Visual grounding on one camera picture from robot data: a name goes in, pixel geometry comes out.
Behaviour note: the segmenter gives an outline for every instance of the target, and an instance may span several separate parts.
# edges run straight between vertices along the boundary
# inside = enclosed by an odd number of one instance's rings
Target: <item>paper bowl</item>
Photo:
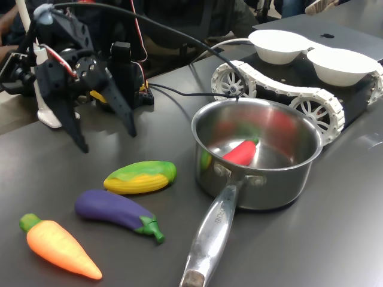
[[[292,62],[311,46],[305,37],[281,30],[257,30],[249,35],[263,61],[283,65]]]
[[[377,69],[378,62],[365,55],[335,48],[318,48],[307,53],[318,78],[330,85],[349,87]]]

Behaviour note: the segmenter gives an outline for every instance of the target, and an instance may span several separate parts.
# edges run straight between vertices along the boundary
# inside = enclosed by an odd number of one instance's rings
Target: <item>gray table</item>
[[[226,53],[231,59],[246,50]],[[203,91],[213,57],[153,79],[184,92]],[[82,154],[63,131],[41,123],[0,136],[0,285],[6,287],[178,286],[210,196],[194,181],[194,138],[187,117],[210,101],[174,100],[155,91],[154,109],[137,110],[138,136],[93,106],[78,109],[90,145]],[[186,113],[183,114],[179,103]],[[300,199],[272,213],[239,210],[210,287],[379,286],[383,265],[383,104],[365,113],[319,158]],[[132,197],[158,216],[166,242],[124,228],[80,220],[77,196],[102,188],[114,170],[144,160],[173,161],[176,183]],[[62,271],[33,254],[18,226],[34,212],[65,227],[102,270],[100,282]]]
[[[350,0],[316,16],[383,38],[382,15],[383,1],[381,0]]]

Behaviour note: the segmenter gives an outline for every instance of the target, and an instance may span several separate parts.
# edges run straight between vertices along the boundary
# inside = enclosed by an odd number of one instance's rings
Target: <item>robotic arm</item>
[[[37,49],[36,35],[44,43],[40,47],[51,55],[40,65],[36,64],[33,52]],[[117,77],[116,82],[113,73],[122,72],[124,78]],[[122,120],[128,134],[134,137],[132,109],[137,105],[136,98],[143,96],[139,93],[140,73],[131,62],[128,43],[115,43],[111,57],[102,59],[93,50],[87,26],[69,11],[64,14],[50,5],[42,5],[35,11],[35,21],[19,49],[9,52],[0,63],[3,88],[11,94],[22,93],[32,89],[36,80],[44,102],[83,152],[89,149],[75,117],[74,100],[88,91],[98,92]],[[144,97],[144,104],[154,103],[152,95]]]

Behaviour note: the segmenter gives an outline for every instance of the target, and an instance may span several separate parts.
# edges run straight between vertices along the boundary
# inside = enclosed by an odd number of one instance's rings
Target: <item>stainless steel saucepan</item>
[[[197,112],[191,127],[197,140],[197,181],[216,198],[194,238],[180,287],[206,287],[223,253],[235,207],[268,210],[293,202],[322,140],[303,113],[260,99],[210,103]],[[255,137],[259,143],[249,166],[221,158]]]

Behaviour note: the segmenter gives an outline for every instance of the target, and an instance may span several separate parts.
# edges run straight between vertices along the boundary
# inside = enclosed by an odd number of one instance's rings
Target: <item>purple eggplant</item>
[[[109,191],[85,191],[76,200],[74,208],[80,217],[112,222],[139,234],[153,234],[159,243],[165,239],[155,215],[134,201]]]

